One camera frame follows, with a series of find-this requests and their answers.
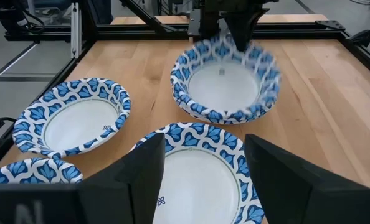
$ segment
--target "wooden table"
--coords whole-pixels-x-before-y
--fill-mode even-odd
[[[162,22],[186,22],[160,17]],[[261,22],[311,22],[322,15],[269,15]],[[115,24],[141,23],[121,17]],[[370,71],[337,40],[258,40],[282,73],[279,100],[256,121],[220,126],[243,139],[256,134],[310,162],[370,187]],[[170,123],[200,122],[171,96],[170,71],[188,40],[99,41],[67,80],[109,78],[130,93],[131,115],[118,134],[91,152],[64,158],[84,177],[125,155],[143,136]],[[0,167],[38,156],[16,148]]]

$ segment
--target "small blue flower logo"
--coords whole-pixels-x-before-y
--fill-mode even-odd
[[[165,205],[165,204],[166,204],[166,201],[164,201],[164,196],[162,196],[161,198],[158,198],[158,206]]]

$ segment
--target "paper bowl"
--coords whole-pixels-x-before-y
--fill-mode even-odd
[[[0,168],[0,184],[74,184],[82,173],[62,160],[32,158]]]
[[[176,103],[191,116],[238,124],[263,116],[278,99],[280,72],[274,56],[251,44],[236,49],[230,35],[197,42],[171,72]]]
[[[243,142],[208,124],[169,124],[155,224],[261,223],[264,211],[250,178]]]
[[[121,129],[130,108],[129,94],[114,81],[64,82],[22,112],[13,140],[22,152],[54,159],[88,152]]]

